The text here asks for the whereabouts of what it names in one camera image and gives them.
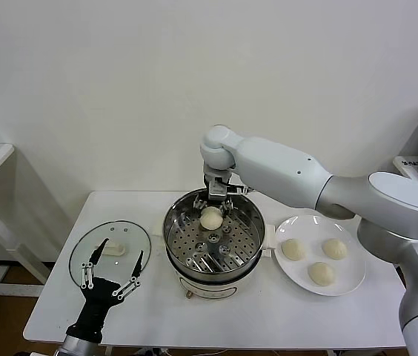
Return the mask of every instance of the table leg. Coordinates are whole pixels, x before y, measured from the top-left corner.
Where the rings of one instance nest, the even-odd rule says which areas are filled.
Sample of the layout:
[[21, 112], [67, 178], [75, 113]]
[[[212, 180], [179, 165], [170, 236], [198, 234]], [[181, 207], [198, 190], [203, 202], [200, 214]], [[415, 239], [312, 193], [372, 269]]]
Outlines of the table leg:
[[13, 232], [0, 220], [0, 244], [20, 262], [39, 282], [45, 284], [50, 270], [25, 245], [20, 243]]

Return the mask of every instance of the white side table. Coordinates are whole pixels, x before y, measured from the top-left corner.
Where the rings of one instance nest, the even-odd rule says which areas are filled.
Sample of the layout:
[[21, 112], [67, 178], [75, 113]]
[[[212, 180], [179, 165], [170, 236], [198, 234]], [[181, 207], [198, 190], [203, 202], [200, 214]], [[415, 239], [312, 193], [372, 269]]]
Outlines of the white side table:
[[[12, 154], [14, 148], [9, 144], [0, 144], [0, 166]], [[20, 262], [33, 276], [45, 284], [50, 270], [35, 256], [35, 254], [22, 244], [0, 220], [0, 245]], [[7, 273], [8, 266], [0, 266], [0, 282]], [[0, 295], [20, 297], [38, 297], [43, 286], [14, 285], [0, 283]]]

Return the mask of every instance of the white wall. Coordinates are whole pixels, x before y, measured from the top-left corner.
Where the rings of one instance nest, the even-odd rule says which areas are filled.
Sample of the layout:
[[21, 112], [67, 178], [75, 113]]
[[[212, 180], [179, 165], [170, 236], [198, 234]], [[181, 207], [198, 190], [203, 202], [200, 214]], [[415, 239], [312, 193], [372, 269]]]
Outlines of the white wall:
[[418, 1], [0, 1], [0, 142], [72, 220], [199, 187], [215, 123], [382, 167], [418, 126]]

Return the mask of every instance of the floor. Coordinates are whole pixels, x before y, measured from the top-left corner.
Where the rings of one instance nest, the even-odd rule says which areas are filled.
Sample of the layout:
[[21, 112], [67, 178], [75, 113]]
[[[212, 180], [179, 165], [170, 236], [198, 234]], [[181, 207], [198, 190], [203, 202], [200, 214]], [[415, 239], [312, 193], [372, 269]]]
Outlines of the floor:
[[[12, 267], [4, 279], [5, 283], [39, 284], [38, 281], [22, 267]], [[33, 343], [23, 338], [22, 332], [27, 319], [36, 303], [36, 298], [25, 297], [0, 297], [0, 356], [14, 356], [17, 352], [38, 352], [45, 355], [53, 355], [57, 345], [49, 343]], [[113, 355], [128, 356], [136, 349], [115, 348]], [[203, 352], [215, 352], [217, 350], [169, 350], [172, 356], [191, 356]], [[408, 356], [404, 349], [389, 349], [383, 356]], [[320, 351], [278, 351], [280, 356], [324, 356]], [[272, 351], [235, 351], [224, 352], [224, 356], [276, 356]]]

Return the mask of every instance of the white plate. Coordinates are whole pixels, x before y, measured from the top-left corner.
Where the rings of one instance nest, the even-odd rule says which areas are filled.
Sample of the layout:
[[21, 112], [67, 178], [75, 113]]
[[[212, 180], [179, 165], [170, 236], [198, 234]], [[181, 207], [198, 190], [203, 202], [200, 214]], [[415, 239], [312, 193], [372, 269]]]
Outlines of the white plate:
[[[301, 215], [284, 221], [276, 230], [275, 257], [282, 270], [295, 283], [316, 294], [337, 296], [347, 294], [358, 286], [365, 277], [364, 251], [342, 226], [325, 217]], [[347, 246], [348, 256], [343, 260], [333, 260], [322, 250], [322, 243], [338, 238]], [[289, 260], [282, 251], [282, 243], [288, 239], [299, 239], [305, 247], [306, 258]], [[318, 286], [308, 275], [308, 266], [316, 262], [326, 262], [334, 268], [336, 281], [326, 287]]]

